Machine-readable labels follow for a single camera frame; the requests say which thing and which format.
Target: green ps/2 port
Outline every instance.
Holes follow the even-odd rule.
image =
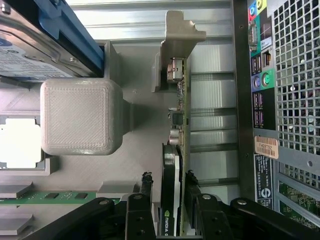
[[[269,83],[270,83],[270,76],[269,76],[269,73],[264,73],[264,74],[262,74],[262,85],[264,86],[264,87],[266,87]]]

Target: hard drive label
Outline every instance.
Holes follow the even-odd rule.
[[[42,61],[42,58],[26,55],[26,52],[20,47],[0,38],[0,75],[38,80],[72,77],[55,66]]]

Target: ventilation grille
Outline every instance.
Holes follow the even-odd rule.
[[[281,167],[280,169],[282,169],[281,172],[288,177],[320,190],[320,176],[287,164],[284,164],[284,168]]]
[[[274,12],[280,146],[320,155],[319,0],[290,0]]]

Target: green circuit board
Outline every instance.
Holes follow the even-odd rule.
[[[0,198],[0,205],[85,204],[95,198],[95,191],[28,191],[18,198]],[[112,200],[117,204],[120,198]]]
[[[283,182],[279,184],[279,192],[286,196],[291,201],[295,202],[299,206],[308,210],[310,213],[320,217],[320,201],[313,199],[312,197],[305,195],[296,189],[286,185]],[[299,213],[288,207],[285,203],[280,201],[280,212],[290,219],[295,220],[298,223],[305,225],[311,229],[320,232],[320,228],[314,225],[312,222],[301,216]]]

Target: white label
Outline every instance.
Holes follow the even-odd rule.
[[[261,41],[261,50],[263,50],[263,49],[265,49],[265,48],[267,48],[267,47],[269,47],[271,45],[272,45],[272,38],[270,36],[270,37],[268,37],[266,39],[263,39]]]
[[[255,136],[254,149],[257,154],[261,154],[272,159],[279,158],[279,143],[278,140],[274,138]]]
[[[48,63],[25,57],[26,52],[11,42],[0,38],[0,75],[30,77],[38,80],[72,78],[71,75]]]

